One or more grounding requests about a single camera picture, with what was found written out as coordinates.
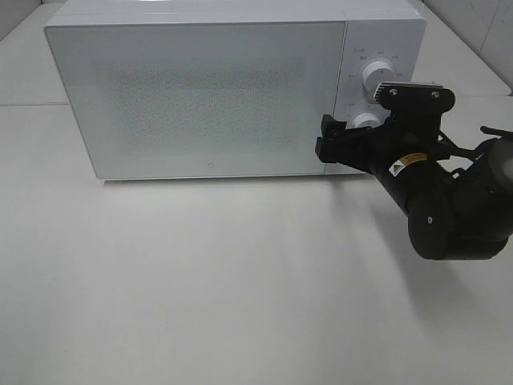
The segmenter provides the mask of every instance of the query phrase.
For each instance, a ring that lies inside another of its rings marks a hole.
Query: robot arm
[[[381,83],[374,98],[390,116],[376,128],[346,129],[325,115],[316,154],[375,175],[408,216],[415,250],[434,260],[489,259],[513,233],[513,132],[482,127],[497,136],[476,149],[459,148],[440,131],[452,91],[433,84]],[[439,160],[461,156],[464,170]]]

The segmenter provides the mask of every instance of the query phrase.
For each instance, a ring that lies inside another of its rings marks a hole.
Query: microwave glass door
[[[100,179],[325,171],[344,22],[46,33]]]

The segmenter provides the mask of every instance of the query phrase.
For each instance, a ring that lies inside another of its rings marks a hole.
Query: white knob
[[[381,124],[379,118],[370,112],[364,112],[353,120],[353,128],[377,127]]]
[[[394,73],[394,64],[388,59],[377,59],[363,69],[363,87],[366,90],[367,99],[371,103],[376,103],[374,92],[378,88],[378,84],[394,80]]]

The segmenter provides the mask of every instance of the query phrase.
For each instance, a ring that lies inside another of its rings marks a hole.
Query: white microwave
[[[406,0],[67,0],[46,37],[104,180],[347,173],[324,114],[378,125],[425,29]]]

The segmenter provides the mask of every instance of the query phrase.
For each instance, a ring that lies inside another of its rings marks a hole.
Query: warning label
[[[427,154],[424,154],[422,152],[415,152],[413,154],[404,155],[402,158],[396,160],[390,166],[390,174],[392,174],[393,176],[397,176],[402,170],[404,170],[410,164],[420,162],[421,160],[427,160]]]

